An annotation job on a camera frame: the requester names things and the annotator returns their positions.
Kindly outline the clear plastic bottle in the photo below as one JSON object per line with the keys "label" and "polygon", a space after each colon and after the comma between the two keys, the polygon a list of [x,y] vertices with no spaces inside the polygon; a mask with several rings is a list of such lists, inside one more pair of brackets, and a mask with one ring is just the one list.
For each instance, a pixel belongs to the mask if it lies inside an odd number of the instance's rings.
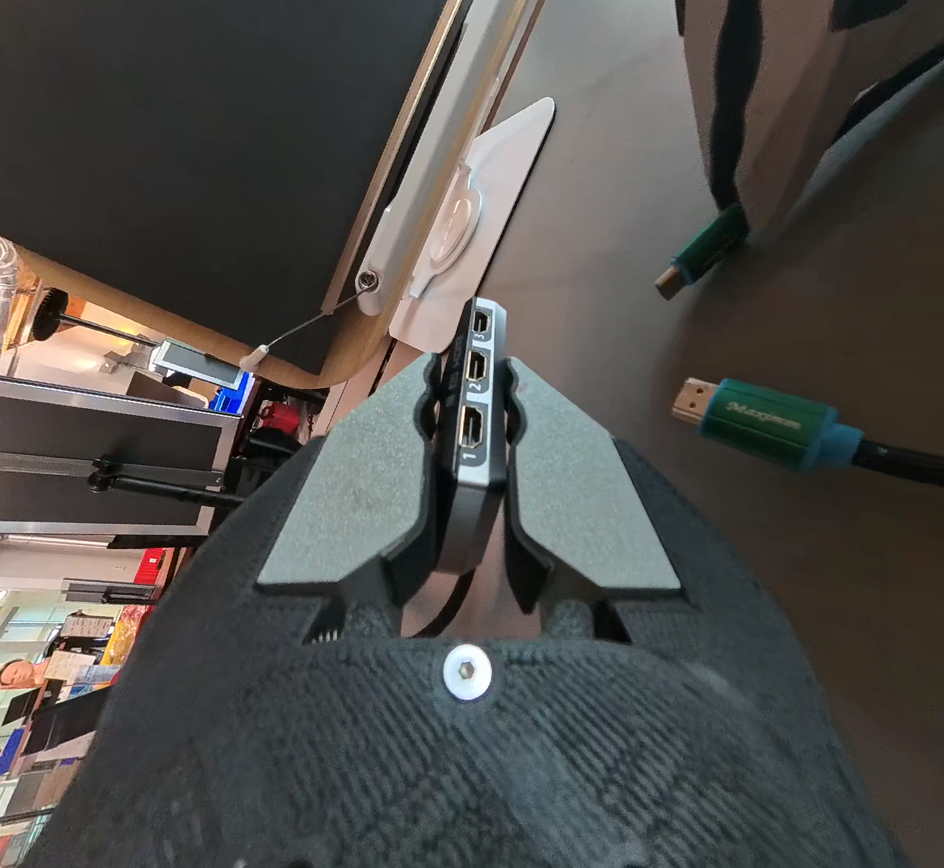
{"label": "clear plastic bottle", "polygon": [[38,278],[12,242],[1,238],[1,353],[14,347],[38,288]]}

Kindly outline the black rod with disc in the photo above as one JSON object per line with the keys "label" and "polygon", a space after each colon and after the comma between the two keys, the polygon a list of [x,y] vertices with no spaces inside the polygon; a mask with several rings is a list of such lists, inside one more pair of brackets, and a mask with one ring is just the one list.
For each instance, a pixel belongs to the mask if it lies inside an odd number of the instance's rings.
{"label": "black rod with disc", "polygon": [[86,319],[68,315],[69,295],[62,289],[49,289],[41,302],[31,323],[31,336],[36,342],[45,342],[64,326],[79,327],[100,333],[111,338],[147,348],[159,346],[158,342],[147,337],[101,325]]}

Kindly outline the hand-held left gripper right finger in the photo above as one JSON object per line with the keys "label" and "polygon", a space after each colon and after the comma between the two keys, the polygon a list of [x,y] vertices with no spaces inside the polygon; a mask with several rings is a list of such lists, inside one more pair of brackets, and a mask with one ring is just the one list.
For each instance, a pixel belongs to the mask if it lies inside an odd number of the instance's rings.
{"label": "hand-held left gripper right finger", "polygon": [[610,432],[506,361],[506,575],[525,614],[672,600],[682,584]]}

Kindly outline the white stand base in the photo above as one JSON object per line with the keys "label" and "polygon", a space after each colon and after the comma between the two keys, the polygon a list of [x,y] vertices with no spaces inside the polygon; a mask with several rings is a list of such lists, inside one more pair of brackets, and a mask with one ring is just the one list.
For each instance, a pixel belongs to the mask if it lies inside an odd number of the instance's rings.
{"label": "white stand base", "polygon": [[391,338],[443,352],[476,296],[555,119],[542,98],[480,134],[457,166],[412,278],[392,319]]}

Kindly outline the blue crate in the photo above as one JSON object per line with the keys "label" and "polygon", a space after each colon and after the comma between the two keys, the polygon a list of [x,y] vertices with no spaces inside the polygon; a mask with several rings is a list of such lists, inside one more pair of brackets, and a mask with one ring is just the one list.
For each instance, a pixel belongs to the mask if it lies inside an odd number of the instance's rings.
{"label": "blue crate", "polygon": [[239,381],[233,388],[220,387],[217,390],[207,408],[213,412],[242,416],[254,383],[253,374],[242,372]]}

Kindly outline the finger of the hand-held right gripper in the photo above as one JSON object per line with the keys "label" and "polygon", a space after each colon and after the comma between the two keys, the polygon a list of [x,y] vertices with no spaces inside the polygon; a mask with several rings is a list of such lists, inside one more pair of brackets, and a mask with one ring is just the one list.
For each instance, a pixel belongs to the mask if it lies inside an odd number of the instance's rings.
{"label": "finger of the hand-held right gripper", "polygon": [[734,188],[724,175],[715,182],[712,129],[716,103],[715,60],[729,0],[675,0],[702,162],[716,204],[732,204]]}
{"label": "finger of the hand-held right gripper", "polygon": [[736,184],[752,230],[781,221],[832,144],[942,62],[943,0],[760,0]]}

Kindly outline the silver mounting bar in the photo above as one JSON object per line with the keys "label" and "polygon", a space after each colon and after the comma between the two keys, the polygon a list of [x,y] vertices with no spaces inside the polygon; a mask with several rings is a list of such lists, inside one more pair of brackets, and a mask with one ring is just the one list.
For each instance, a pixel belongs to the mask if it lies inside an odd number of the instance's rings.
{"label": "silver mounting bar", "polygon": [[474,137],[520,0],[445,0],[322,303],[384,312],[401,296]]}

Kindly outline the grey hdmi switch box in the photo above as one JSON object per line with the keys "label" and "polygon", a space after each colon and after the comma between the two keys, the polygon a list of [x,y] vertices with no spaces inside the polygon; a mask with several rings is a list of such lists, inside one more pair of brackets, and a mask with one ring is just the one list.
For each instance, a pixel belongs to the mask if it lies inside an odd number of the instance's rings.
{"label": "grey hdmi switch box", "polygon": [[507,314],[475,296],[465,305],[442,364],[436,461],[437,572],[458,577],[480,564],[507,480]]}

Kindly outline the monitor with white stand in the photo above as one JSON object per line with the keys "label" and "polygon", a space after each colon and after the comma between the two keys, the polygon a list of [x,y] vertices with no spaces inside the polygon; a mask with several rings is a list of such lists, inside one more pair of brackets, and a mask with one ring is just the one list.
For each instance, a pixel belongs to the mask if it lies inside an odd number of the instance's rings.
{"label": "monitor with white stand", "polygon": [[354,376],[396,302],[322,303],[444,2],[1,0],[2,237],[283,385]]}

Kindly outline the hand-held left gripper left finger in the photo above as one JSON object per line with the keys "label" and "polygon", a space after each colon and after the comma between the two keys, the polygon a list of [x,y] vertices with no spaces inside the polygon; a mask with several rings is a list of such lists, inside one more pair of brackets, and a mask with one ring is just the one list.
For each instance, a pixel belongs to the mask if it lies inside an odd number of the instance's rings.
{"label": "hand-held left gripper left finger", "polygon": [[325,437],[258,577],[270,593],[403,607],[437,563],[437,353],[420,356]]}

